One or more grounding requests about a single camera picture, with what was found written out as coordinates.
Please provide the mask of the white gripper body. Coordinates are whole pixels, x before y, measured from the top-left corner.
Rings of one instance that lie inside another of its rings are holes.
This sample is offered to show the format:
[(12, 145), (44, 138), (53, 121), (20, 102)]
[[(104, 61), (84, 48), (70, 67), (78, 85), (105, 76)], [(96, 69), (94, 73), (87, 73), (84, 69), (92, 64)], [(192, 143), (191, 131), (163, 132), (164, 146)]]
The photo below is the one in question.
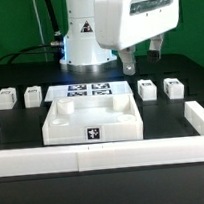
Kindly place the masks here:
[(94, 0), (95, 37), (101, 48), (123, 50), (174, 29), (178, 0)]

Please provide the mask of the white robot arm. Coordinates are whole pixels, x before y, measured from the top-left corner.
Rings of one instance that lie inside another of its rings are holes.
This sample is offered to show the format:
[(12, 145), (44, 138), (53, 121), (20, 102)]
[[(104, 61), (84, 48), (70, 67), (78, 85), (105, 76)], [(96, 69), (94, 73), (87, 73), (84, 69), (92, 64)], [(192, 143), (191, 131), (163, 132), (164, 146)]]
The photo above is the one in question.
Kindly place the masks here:
[(178, 24), (178, 0), (66, 0), (68, 33), (61, 67), (95, 72), (123, 62), (123, 73), (135, 74), (135, 46), (150, 45), (147, 58), (161, 57), (164, 33)]

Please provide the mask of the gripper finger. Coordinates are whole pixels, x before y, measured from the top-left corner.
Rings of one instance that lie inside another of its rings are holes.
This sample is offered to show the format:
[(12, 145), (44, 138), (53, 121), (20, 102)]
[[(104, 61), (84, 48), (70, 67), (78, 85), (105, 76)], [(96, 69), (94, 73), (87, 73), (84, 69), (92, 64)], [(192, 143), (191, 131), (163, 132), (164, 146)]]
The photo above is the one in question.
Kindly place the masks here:
[(160, 61), (163, 40), (164, 40), (163, 34), (156, 35), (150, 39), (150, 45), (147, 52), (147, 59), (151, 63)]
[(125, 75), (134, 75), (136, 60), (135, 60), (135, 53), (136, 49), (134, 46), (130, 46), (128, 48), (122, 49), (119, 51), (120, 60), (123, 62), (123, 73)]

